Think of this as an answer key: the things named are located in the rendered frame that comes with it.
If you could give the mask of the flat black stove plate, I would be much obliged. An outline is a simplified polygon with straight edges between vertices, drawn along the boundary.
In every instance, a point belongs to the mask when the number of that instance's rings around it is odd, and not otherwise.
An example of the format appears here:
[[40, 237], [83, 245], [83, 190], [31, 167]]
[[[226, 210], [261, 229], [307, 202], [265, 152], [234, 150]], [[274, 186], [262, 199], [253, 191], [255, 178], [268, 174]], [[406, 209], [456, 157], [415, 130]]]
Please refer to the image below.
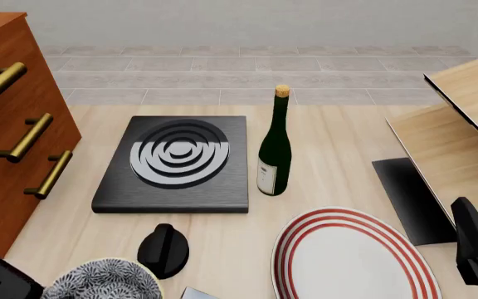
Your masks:
[[133, 116], [94, 213], [247, 213], [245, 116]]

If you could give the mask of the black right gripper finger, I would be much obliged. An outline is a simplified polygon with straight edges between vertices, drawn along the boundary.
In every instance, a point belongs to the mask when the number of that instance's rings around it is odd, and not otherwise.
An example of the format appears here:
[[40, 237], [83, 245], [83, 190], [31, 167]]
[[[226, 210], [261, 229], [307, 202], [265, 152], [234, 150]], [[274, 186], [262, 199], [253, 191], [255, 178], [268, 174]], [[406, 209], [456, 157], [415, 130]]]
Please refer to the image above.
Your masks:
[[462, 254], [478, 254], [478, 211], [471, 201], [459, 197], [451, 204], [457, 243]]

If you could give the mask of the pale wooden shelf rack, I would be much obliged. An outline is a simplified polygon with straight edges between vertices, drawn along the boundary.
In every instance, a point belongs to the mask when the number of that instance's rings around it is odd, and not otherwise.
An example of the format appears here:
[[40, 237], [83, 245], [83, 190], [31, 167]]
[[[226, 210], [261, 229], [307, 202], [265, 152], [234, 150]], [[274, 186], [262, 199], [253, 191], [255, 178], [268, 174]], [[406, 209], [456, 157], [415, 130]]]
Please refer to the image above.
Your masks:
[[456, 241], [452, 204], [478, 211], [478, 59], [425, 76], [442, 103], [388, 117], [406, 153], [373, 162], [409, 240], [416, 246]]

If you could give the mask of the black and white patterned bowl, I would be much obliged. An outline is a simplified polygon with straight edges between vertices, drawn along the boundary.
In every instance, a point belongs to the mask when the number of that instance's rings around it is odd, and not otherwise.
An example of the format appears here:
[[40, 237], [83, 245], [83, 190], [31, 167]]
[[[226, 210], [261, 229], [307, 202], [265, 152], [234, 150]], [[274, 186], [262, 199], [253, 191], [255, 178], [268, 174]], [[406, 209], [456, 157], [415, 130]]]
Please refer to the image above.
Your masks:
[[41, 299], [164, 299], [164, 293], [158, 278], [141, 263], [101, 258], [57, 278]]

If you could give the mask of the round black stove knob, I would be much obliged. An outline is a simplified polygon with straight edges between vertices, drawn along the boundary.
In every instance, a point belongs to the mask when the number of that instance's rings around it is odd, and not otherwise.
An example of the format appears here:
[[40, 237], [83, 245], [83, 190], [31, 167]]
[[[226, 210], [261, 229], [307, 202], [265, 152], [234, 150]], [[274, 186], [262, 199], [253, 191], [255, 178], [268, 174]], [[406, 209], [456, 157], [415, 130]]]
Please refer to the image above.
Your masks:
[[169, 223], [160, 223], [139, 245], [137, 261], [159, 280], [176, 276], [189, 258], [188, 240]]

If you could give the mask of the wooden cabinet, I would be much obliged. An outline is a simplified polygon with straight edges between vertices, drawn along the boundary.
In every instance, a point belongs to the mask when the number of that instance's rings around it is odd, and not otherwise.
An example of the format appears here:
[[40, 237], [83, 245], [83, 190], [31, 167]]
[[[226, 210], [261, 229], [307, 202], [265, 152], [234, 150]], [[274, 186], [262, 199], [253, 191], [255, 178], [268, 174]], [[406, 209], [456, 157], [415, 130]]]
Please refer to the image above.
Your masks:
[[10, 150], [32, 127], [25, 119], [49, 113], [52, 123], [17, 164], [0, 158], [0, 257], [40, 203], [24, 189], [40, 186], [54, 165], [48, 156], [73, 151], [80, 131], [32, 35], [23, 12], [0, 12], [0, 68], [22, 62], [27, 73], [0, 95], [0, 150]]

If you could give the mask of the grey flat object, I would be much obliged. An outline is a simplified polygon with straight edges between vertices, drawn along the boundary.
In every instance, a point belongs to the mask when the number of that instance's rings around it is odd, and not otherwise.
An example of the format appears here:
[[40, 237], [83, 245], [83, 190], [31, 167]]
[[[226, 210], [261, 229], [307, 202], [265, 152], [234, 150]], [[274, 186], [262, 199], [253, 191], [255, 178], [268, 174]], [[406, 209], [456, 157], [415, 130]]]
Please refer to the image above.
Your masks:
[[196, 290], [195, 288], [186, 287], [180, 299], [218, 299], [207, 293]]

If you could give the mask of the dark green wine bottle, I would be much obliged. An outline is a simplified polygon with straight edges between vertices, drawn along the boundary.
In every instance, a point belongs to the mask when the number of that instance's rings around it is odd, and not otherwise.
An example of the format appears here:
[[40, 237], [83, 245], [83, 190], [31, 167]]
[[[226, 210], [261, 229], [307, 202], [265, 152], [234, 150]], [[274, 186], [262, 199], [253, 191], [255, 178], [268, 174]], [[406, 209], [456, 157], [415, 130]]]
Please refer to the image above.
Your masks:
[[268, 196], [282, 194], [288, 184], [292, 159], [286, 131], [289, 97], [289, 86], [276, 86], [271, 126], [259, 149], [256, 184]]

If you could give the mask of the white plate with red rings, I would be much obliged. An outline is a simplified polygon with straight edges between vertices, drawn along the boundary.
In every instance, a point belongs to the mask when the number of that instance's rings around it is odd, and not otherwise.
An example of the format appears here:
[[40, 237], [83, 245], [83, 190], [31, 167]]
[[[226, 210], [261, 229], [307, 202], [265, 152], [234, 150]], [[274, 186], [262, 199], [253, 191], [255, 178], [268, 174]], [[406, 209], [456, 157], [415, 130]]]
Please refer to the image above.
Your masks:
[[277, 299], [442, 299], [415, 246], [379, 218], [327, 206], [292, 218], [271, 255]]

